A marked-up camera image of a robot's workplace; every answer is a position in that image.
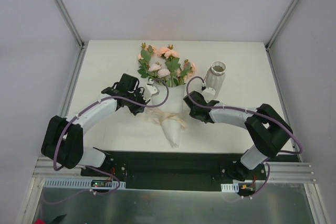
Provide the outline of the cream printed ribbon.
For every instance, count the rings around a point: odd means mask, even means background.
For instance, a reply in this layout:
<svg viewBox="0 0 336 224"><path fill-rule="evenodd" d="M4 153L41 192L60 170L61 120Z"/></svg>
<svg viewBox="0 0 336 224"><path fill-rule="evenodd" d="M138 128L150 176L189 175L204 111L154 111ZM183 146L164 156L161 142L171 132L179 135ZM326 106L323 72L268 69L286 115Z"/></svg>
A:
<svg viewBox="0 0 336 224"><path fill-rule="evenodd" d="M167 120L173 120L177 122L182 129L187 128L187 123L182 118L182 113L164 112L159 108L147 108L145 109L145 116L143 117L147 122L155 125L161 125Z"/></svg>

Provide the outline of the pink flower bouquet white wrap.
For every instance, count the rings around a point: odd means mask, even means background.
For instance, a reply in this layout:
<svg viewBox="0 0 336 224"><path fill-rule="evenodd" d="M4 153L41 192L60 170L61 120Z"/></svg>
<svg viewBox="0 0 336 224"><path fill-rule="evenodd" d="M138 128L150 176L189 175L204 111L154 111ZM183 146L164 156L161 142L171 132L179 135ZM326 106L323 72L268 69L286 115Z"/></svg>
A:
<svg viewBox="0 0 336 224"><path fill-rule="evenodd" d="M140 77L147 81L153 79L154 85L160 91L157 96L159 105L153 108L182 113L185 86L187 80L196 72L195 65L188 59L180 58L172 44L156 49L154 45L145 42L141 44L138 63ZM180 125L173 120L167 120L160 126L171 147L179 147L182 130Z"/></svg>

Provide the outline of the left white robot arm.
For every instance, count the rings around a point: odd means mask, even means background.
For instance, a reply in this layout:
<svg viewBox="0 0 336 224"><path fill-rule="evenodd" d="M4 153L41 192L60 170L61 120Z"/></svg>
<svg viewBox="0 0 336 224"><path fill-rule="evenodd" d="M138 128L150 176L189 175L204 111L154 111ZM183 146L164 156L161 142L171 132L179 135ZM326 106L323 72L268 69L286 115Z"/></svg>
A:
<svg viewBox="0 0 336 224"><path fill-rule="evenodd" d="M148 101L144 99L144 88L139 79L123 74L120 81L101 91L98 98L82 111L66 117L54 116L50 119L41 146L41 153L52 159L55 167L72 169L77 165L92 166L99 176L110 173L111 164L107 155L96 148L84 146L84 135L99 121L122 107L131 114L144 111Z"/></svg>

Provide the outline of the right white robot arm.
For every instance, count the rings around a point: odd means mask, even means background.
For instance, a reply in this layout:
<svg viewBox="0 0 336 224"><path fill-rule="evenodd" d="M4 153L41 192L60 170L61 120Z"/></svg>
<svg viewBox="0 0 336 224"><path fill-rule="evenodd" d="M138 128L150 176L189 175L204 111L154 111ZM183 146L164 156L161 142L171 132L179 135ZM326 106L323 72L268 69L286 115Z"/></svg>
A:
<svg viewBox="0 0 336 224"><path fill-rule="evenodd" d="M248 131L254 144L226 169L226 174L232 179L244 181L250 178L259 164L277 156L293 137L292 129L269 104L244 109L217 100L207 102L197 91L192 91L183 100L194 119L204 123L229 124Z"/></svg>

